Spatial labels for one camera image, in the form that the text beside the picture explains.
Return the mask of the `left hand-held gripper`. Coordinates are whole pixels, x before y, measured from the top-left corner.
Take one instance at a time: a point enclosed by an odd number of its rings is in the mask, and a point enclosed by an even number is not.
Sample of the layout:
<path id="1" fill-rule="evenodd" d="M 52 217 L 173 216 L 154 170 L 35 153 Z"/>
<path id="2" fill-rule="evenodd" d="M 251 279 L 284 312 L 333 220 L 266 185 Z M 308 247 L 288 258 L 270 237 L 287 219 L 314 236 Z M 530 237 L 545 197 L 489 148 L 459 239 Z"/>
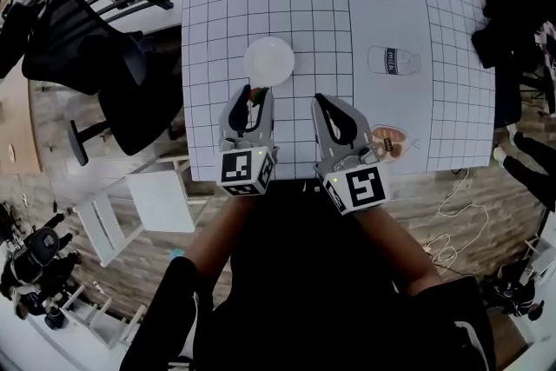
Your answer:
<path id="1" fill-rule="evenodd" d="M 255 106 L 256 122 L 248 125 L 251 86 L 240 87 L 219 118 L 220 151 L 216 156 L 216 185 L 231 196 L 264 195 L 277 163 L 278 148 L 263 146 L 274 129 L 274 97 L 269 89 L 262 106 Z"/>

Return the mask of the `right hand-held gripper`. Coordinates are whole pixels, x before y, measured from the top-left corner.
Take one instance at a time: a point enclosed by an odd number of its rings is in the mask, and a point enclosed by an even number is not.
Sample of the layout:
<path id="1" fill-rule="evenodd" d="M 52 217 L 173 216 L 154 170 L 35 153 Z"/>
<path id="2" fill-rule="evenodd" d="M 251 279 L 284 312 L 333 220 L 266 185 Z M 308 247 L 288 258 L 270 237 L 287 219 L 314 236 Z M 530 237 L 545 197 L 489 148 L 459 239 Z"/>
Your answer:
<path id="1" fill-rule="evenodd" d="M 390 199 L 389 176 L 372 146 L 367 118 L 336 96 L 317 93 L 311 102 L 321 161 L 315 170 L 341 215 L 379 206 Z M 353 153 L 336 158 L 347 151 Z"/>

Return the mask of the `red strawberry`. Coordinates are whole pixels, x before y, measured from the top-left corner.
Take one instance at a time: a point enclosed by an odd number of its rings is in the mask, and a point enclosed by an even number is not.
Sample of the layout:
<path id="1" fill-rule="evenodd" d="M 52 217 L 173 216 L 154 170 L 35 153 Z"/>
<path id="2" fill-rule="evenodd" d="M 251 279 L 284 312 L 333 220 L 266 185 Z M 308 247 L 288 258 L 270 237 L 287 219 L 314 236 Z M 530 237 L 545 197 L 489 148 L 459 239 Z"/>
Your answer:
<path id="1" fill-rule="evenodd" d="M 253 88 L 249 91 L 248 99 L 253 107 L 262 106 L 265 102 L 269 88 Z"/>

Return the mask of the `white round plate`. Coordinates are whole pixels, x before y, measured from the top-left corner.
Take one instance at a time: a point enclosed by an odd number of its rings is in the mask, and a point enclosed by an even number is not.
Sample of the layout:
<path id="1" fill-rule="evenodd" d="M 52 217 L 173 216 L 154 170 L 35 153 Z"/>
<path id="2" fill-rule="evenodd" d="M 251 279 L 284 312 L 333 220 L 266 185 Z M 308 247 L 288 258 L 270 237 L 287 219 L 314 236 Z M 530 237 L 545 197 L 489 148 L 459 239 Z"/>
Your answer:
<path id="1" fill-rule="evenodd" d="M 274 87 L 292 76 L 295 53 L 284 40 L 265 36 L 247 47 L 243 65 L 252 87 Z"/>

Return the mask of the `person's right forearm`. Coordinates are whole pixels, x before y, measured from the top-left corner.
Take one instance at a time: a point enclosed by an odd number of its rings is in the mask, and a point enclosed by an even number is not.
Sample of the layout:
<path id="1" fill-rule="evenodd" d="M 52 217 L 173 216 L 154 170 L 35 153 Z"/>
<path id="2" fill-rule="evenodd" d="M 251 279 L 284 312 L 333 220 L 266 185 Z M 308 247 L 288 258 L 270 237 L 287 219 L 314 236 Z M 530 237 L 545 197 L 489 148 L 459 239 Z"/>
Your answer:
<path id="1" fill-rule="evenodd" d="M 383 207 L 356 211 L 354 218 L 380 252 L 400 291 L 415 296 L 443 283 L 422 246 Z"/>

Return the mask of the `person's left forearm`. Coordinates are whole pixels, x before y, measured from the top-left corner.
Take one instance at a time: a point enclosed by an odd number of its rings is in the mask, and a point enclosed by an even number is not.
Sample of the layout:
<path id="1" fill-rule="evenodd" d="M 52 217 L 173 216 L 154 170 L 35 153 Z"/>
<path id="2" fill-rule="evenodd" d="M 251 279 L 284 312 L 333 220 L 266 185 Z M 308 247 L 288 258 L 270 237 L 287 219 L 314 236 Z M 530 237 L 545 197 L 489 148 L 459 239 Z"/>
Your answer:
<path id="1" fill-rule="evenodd" d="M 194 239 L 185 256 L 195 265 L 202 288 L 212 293 L 241 238 L 258 196 L 232 196 L 211 223 Z"/>

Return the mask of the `white wooden chair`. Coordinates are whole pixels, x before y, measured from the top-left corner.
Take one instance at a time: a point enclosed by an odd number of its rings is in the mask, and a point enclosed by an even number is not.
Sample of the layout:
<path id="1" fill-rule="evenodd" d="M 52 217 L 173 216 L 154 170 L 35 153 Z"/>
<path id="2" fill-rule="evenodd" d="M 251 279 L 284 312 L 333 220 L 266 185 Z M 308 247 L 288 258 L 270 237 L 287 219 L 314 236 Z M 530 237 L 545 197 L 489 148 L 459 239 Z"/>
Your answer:
<path id="1" fill-rule="evenodd" d="M 74 207 L 102 267 L 108 267 L 144 231 L 195 231 L 193 202 L 183 181 L 189 168 L 187 155 L 157 157 Z M 129 189 L 139 218 L 138 227 L 128 235 L 109 199 L 109 191 L 120 185 Z"/>

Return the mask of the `white grid tablecloth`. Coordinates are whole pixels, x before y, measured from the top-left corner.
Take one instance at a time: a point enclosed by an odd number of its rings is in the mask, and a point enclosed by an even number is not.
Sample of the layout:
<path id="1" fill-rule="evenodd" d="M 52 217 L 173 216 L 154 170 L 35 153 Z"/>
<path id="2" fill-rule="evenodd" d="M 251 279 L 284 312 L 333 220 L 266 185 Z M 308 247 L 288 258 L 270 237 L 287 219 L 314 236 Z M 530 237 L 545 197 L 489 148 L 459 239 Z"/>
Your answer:
<path id="1" fill-rule="evenodd" d="M 486 0 L 183 0 L 182 85 L 192 177 L 215 179 L 218 119 L 251 82 L 243 57 L 266 36 L 288 43 L 291 76 L 273 87 L 279 179 L 320 157 L 310 103 L 338 96 L 393 144 L 395 175 L 482 167 L 493 141 L 494 72 L 473 33 Z"/>

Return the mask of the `black mesh office chair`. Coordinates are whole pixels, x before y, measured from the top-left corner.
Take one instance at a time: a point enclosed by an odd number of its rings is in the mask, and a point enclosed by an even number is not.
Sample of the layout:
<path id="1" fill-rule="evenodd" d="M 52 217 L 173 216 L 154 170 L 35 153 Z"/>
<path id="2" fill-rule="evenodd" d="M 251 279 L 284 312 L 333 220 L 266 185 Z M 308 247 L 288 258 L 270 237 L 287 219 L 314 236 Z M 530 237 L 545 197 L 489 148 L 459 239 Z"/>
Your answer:
<path id="1" fill-rule="evenodd" d="M 183 106 L 178 55 L 152 49 L 141 32 L 116 30 L 85 0 L 52 0 L 34 26 L 23 57 L 23 75 L 96 96 L 103 121 L 67 125 L 80 165 L 85 142 L 109 130 L 127 156 L 169 130 Z"/>

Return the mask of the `person's black clothing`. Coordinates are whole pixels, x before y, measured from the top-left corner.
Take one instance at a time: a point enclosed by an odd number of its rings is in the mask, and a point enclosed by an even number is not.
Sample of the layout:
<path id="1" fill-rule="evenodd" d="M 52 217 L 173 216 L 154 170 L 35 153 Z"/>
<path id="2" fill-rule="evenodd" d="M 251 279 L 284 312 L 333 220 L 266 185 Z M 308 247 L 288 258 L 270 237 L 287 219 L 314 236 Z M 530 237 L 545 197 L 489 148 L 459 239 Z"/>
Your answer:
<path id="1" fill-rule="evenodd" d="M 258 196 L 212 293 L 170 262 L 120 371 L 495 371 L 477 281 L 406 295 L 325 191 Z"/>

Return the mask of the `black jacket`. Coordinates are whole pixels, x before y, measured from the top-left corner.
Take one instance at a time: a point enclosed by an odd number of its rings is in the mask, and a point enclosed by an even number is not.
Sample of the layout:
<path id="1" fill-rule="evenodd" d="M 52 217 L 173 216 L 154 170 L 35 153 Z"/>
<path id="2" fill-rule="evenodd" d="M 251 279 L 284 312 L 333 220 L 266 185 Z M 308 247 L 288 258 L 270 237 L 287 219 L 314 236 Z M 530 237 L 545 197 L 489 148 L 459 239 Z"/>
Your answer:
<path id="1" fill-rule="evenodd" d="M 544 96 L 548 110 L 556 112 L 556 82 L 544 63 L 544 51 L 535 41 L 541 27 L 556 19 L 552 0 L 486 0 L 482 10 L 487 24 L 472 35 L 472 44 L 485 69 L 494 69 L 496 129 L 521 118 L 520 87 Z"/>

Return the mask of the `patterned fabric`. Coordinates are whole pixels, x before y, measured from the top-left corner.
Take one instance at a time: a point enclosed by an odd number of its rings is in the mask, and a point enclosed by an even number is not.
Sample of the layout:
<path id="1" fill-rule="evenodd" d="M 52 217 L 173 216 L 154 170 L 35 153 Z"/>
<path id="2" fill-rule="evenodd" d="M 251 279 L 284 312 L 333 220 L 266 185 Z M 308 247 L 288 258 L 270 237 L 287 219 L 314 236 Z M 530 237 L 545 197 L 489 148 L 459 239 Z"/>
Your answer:
<path id="1" fill-rule="evenodd" d="M 544 22 L 536 32 L 535 42 L 542 50 L 544 66 L 556 82 L 556 26 L 549 21 Z"/>

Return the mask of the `light wooden desk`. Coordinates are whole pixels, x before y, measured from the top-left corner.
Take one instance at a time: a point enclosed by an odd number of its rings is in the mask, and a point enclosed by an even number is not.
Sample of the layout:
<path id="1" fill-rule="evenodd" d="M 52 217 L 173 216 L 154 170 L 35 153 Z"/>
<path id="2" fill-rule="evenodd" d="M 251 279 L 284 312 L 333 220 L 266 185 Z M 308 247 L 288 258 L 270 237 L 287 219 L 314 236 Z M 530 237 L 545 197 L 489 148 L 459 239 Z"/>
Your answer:
<path id="1" fill-rule="evenodd" d="M 0 173 L 30 176 L 43 169 L 36 147 L 30 83 L 23 75 L 22 65 L 21 57 L 0 82 Z M 9 144 L 15 150 L 15 163 L 8 156 Z"/>

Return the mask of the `white shelf rack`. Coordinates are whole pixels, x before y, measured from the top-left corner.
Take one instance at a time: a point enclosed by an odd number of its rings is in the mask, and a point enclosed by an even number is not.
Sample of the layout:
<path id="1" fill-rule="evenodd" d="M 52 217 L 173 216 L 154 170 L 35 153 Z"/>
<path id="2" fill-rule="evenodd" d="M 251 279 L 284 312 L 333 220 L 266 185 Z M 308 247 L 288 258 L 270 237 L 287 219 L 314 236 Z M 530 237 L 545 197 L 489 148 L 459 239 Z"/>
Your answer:
<path id="1" fill-rule="evenodd" d="M 86 283 L 81 284 L 62 305 L 64 317 L 75 324 L 85 328 L 95 339 L 107 349 L 113 349 L 116 344 L 128 348 L 136 336 L 142 318 L 147 312 L 147 307 L 141 304 L 130 319 L 118 318 L 109 314 L 113 299 L 103 291 L 103 304 L 87 303 L 82 294 L 88 289 Z"/>

